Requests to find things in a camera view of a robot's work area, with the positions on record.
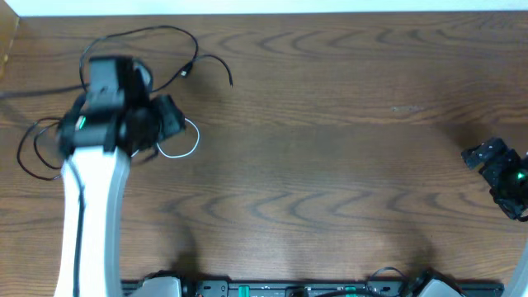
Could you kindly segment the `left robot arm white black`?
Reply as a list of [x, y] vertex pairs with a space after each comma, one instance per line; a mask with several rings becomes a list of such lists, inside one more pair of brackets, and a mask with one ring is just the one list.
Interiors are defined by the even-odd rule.
[[121, 296], [120, 217], [132, 157], [181, 133], [187, 120], [126, 55], [90, 59], [90, 85], [59, 122], [64, 231], [57, 296]]

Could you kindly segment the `brown cardboard panel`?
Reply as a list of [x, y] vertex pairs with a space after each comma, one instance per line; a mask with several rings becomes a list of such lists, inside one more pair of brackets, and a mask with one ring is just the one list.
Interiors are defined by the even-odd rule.
[[17, 33], [20, 17], [12, 10], [5, 0], [0, 6], [0, 72], [1, 78], [6, 72], [7, 61]]

